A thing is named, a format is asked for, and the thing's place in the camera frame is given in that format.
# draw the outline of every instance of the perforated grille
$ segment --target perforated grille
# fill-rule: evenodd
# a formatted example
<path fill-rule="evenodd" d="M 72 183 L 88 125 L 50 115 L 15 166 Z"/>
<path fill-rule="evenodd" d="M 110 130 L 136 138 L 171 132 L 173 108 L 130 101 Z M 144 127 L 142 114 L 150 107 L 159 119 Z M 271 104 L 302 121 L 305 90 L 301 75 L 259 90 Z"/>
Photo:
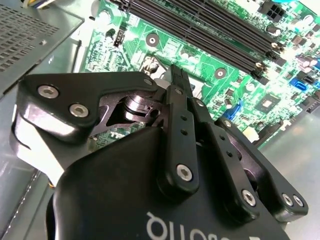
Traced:
<path fill-rule="evenodd" d="M 0 73 L 43 45 L 43 37 L 51 37 L 58 30 L 58 27 L 0 4 Z"/>

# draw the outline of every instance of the blue connector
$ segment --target blue connector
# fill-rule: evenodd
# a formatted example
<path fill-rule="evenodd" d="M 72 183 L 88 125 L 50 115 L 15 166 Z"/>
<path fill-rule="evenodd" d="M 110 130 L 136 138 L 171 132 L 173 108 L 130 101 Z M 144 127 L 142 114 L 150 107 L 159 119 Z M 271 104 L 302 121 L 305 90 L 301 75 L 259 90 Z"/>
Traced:
<path fill-rule="evenodd" d="M 318 63 L 314 67 L 320 70 L 320 58 L 318 58 L 317 60 L 318 60 Z"/>
<path fill-rule="evenodd" d="M 305 85 L 302 81 L 299 81 L 297 78 L 292 79 L 289 82 L 289 84 L 294 86 L 295 88 L 301 90 L 302 92 L 305 92 L 308 90 L 307 85 Z"/>
<path fill-rule="evenodd" d="M 235 107 L 226 110 L 223 116 L 232 121 L 233 119 L 235 119 L 236 114 L 240 112 L 243 107 L 244 107 L 244 102 L 240 99 L 238 104 Z"/>

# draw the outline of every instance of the green circuit board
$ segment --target green circuit board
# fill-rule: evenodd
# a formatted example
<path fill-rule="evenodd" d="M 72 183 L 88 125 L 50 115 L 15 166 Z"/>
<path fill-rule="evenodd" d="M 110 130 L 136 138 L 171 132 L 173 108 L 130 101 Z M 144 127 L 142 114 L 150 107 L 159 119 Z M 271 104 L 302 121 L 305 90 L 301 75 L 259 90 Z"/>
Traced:
<path fill-rule="evenodd" d="M 164 0 L 153 1 L 164 5 L 168 11 L 192 20 L 192 16 L 171 6 Z M 302 111 L 301 102 L 318 90 L 317 87 L 310 85 L 306 91 L 301 91 L 290 85 L 289 81 L 300 71 L 300 63 L 295 56 L 303 53 L 316 57 L 320 52 L 318 40 L 320 31 L 312 32 L 315 25 L 320 23 L 320 17 L 317 17 L 315 13 L 298 1 L 281 5 L 286 16 L 278 23 L 273 23 L 255 9 L 256 4 L 262 3 L 262 0 L 253 2 L 254 6 L 251 0 L 215 0 L 214 2 L 262 31 L 265 31 L 270 24 L 281 29 L 281 35 L 277 40 L 285 45 L 285 51 L 281 56 L 286 59 L 284 66 L 279 67 L 264 59 L 263 56 L 251 52 L 267 66 L 267 71 L 264 73 L 265 77 L 269 79 L 267 85 L 260 84 L 250 75 L 175 37 L 164 29 L 133 14 L 120 11 L 117 5 L 104 0 L 100 3 L 99 14 L 95 20 L 96 27 L 82 66 L 83 72 L 141 71 L 146 59 L 155 58 L 163 68 L 175 64 L 188 72 L 192 79 L 191 85 L 196 85 L 200 89 L 195 97 L 200 98 L 207 105 L 214 120 L 221 117 L 227 110 L 227 98 L 229 105 L 235 106 L 240 101 L 243 104 L 241 111 L 232 120 L 241 131 L 250 126 L 259 132 L 265 126 L 276 124 L 280 120 L 286 121 L 286 124 L 292 122 Z M 123 26 L 125 26 L 123 41 L 119 46 L 114 46 L 114 37 L 107 36 L 107 33 L 114 31 L 117 34 Z M 310 32 L 312 37 L 304 37 Z M 156 46 L 150 46 L 147 43 L 151 33 L 156 34 L 159 38 Z M 216 34 L 246 50 L 244 46 L 222 33 L 216 32 Z M 304 37 L 306 43 L 297 48 L 297 45 L 292 42 L 295 36 Z M 221 69 L 225 71 L 223 76 L 217 75 L 217 71 L 221 71 Z M 319 79 L 319 71 L 316 69 L 313 69 L 310 75 Z M 137 127 L 132 128 L 132 131 L 141 127 L 143 125 L 138 124 Z M 98 148 L 103 147 L 130 132 L 129 129 L 118 128 L 102 133 L 97 136 L 96 145 Z"/>

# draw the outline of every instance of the motherboard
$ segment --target motherboard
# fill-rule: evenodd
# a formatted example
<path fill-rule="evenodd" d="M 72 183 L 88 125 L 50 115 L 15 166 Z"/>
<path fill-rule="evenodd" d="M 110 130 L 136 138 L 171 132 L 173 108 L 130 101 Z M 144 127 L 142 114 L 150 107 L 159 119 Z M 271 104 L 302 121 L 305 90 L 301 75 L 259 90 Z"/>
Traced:
<path fill-rule="evenodd" d="M 320 17 L 290 0 L 101 0 L 83 72 L 175 64 L 213 120 L 225 116 L 257 147 L 320 106 Z M 93 138 L 101 148 L 144 125 Z"/>

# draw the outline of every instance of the ventilated metal panel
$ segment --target ventilated metal panel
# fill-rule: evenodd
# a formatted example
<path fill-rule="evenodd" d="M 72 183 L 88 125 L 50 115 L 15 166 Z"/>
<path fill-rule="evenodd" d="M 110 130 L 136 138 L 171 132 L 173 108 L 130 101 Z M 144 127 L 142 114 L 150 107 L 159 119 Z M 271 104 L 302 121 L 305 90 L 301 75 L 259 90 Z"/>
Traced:
<path fill-rule="evenodd" d="M 81 23 L 59 9 L 13 9 L 0 4 L 0 98 Z"/>
<path fill-rule="evenodd" d="M 58 27 L 0 4 L 0 72 L 14 68 L 17 61 L 45 44 L 46 40 L 40 36 L 51 37 L 58 30 Z"/>

